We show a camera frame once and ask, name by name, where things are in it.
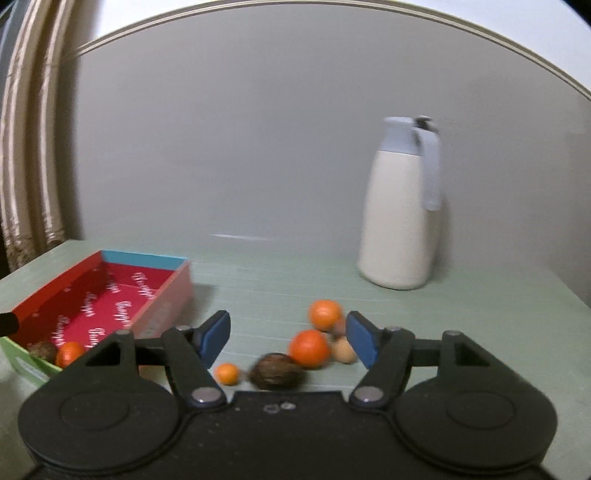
small orange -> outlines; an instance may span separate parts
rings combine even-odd
[[[240,379],[240,369],[234,364],[221,364],[217,366],[215,375],[222,385],[236,385]]]
[[[310,323],[321,332],[328,332],[342,316],[343,310],[333,300],[316,300],[308,309]]]
[[[65,368],[85,352],[84,347],[78,342],[66,342],[57,351],[56,365]]]
[[[292,338],[289,356],[302,367],[322,367],[330,358],[329,343],[318,330],[304,330]]]

thermos handle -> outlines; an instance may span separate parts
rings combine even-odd
[[[437,132],[414,127],[421,150],[423,168],[423,208],[441,210],[440,145]]]

light green tabletop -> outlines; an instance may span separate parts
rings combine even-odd
[[[70,241],[0,281],[0,309],[21,300],[97,249],[141,249]],[[462,330],[546,393],[558,411],[558,432],[545,466],[561,480],[591,475],[591,309],[545,272],[452,270],[426,287],[397,292],[361,279],[351,261],[263,255],[181,254],[192,261],[194,305],[180,323],[198,325],[216,310],[232,316],[230,341],[218,359],[248,369],[262,354],[285,352],[308,328],[306,311],[320,298],[358,310],[378,326],[399,325],[418,338]],[[415,369],[410,385],[435,374]],[[365,369],[333,364],[311,373],[305,389],[349,394]],[[145,374],[165,382],[158,368]],[[16,480],[31,466],[16,417],[33,391],[0,353],[0,478]],[[250,389],[247,382],[238,388]]]

curtain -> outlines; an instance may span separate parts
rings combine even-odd
[[[0,215],[11,271],[65,240],[54,112],[59,58],[73,5],[74,0],[28,0],[21,5],[24,16],[14,47],[2,49],[9,60],[0,116]]]

wall molding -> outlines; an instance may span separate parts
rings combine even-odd
[[[90,53],[97,48],[103,47],[120,38],[127,37],[134,33],[146,30],[151,27],[156,27],[161,24],[180,20],[183,18],[193,17],[195,15],[202,15],[205,13],[229,10],[234,8],[256,7],[260,5],[293,5],[293,4],[307,4],[307,5],[341,5],[346,7],[370,8],[374,10],[381,10],[387,12],[408,15],[410,17],[422,18],[424,20],[433,21],[439,24],[447,25],[449,27],[457,28],[476,35],[477,37],[489,40],[497,45],[507,48],[508,50],[517,53],[523,58],[526,58],[538,64],[544,70],[555,75],[587,100],[591,100],[591,90],[585,87],[582,83],[576,80],[573,76],[566,73],[564,70],[558,68],[552,62],[546,60],[537,53],[525,48],[519,43],[504,37],[492,30],[489,30],[480,25],[473,24],[466,20],[454,17],[453,15],[445,14],[429,8],[420,7],[418,5],[406,4],[396,0],[215,0],[211,2],[204,2],[200,5],[187,7],[183,9],[166,12],[165,14],[157,15],[155,17],[147,18],[145,20],[135,22],[126,27],[115,30],[108,35],[99,37],[95,40],[87,42],[80,47],[72,50],[69,54],[63,57],[64,61],[71,60],[75,57],[80,57],[84,54]]]

